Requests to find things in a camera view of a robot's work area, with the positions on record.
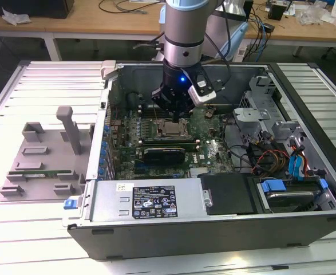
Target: power supply label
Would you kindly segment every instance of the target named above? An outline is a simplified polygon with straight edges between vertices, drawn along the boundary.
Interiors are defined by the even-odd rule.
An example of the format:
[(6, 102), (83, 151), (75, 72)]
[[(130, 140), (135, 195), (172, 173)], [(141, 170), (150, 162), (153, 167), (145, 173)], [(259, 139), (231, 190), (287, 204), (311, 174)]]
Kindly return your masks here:
[(132, 216), (135, 219), (178, 217), (174, 186), (134, 187)]

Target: side panel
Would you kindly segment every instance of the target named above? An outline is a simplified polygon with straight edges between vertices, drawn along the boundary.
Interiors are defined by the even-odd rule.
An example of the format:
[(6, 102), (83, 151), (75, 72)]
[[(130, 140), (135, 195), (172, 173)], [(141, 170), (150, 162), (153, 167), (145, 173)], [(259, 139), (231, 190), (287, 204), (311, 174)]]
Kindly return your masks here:
[(69, 226), (95, 260), (308, 245), (336, 230), (336, 215), (244, 221), (98, 227)]

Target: sticker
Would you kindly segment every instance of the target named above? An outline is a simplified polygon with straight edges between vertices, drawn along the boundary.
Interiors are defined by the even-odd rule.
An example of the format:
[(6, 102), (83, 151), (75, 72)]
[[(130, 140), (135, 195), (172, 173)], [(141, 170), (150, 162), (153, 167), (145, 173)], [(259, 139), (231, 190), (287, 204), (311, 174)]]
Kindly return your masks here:
[(135, 219), (178, 217), (174, 186), (134, 187), (132, 201)]
[(118, 183), (116, 191), (117, 192), (132, 191), (134, 185), (135, 184), (133, 183)]
[(45, 174), (24, 174), (26, 178), (45, 178)]

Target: gray floor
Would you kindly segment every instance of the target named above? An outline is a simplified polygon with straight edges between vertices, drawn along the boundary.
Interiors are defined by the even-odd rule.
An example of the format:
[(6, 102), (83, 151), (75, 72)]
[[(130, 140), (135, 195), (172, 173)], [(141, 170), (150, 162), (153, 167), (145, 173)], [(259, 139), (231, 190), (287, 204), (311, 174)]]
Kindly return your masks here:
[[(36, 38), (5, 38), (5, 43), (22, 60), (49, 60), (48, 52), (41, 47), (41, 40)], [(58, 45), (64, 60), (151, 60), (155, 55), (153, 49), (133, 50), (133, 41), (99, 41), (98, 52), (93, 51), (91, 40), (76, 42), (60, 39)], [(326, 60), (321, 56), (326, 48), (303, 48), (299, 57), (293, 57), (292, 46), (269, 45), (263, 52), (260, 62), (314, 62), (328, 77), (336, 83), (336, 51), (331, 52)], [(16, 68), (18, 61), (0, 44), (0, 92)]]

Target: gray metal cylinder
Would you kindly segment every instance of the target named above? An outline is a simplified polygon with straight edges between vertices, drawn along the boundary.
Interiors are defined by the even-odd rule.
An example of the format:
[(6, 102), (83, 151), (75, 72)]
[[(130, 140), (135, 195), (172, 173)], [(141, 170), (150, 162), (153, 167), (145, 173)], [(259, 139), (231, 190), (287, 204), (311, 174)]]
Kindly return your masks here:
[(194, 44), (204, 39), (209, 4), (196, 10), (181, 11), (166, 7), (165, 37), (180, 44)]
[(202, 44), (193, 47), (180, 47), (168, 41), (164, 44), (165, 59), (177, 67), (189, 67), (200, 61), (202, 55)]

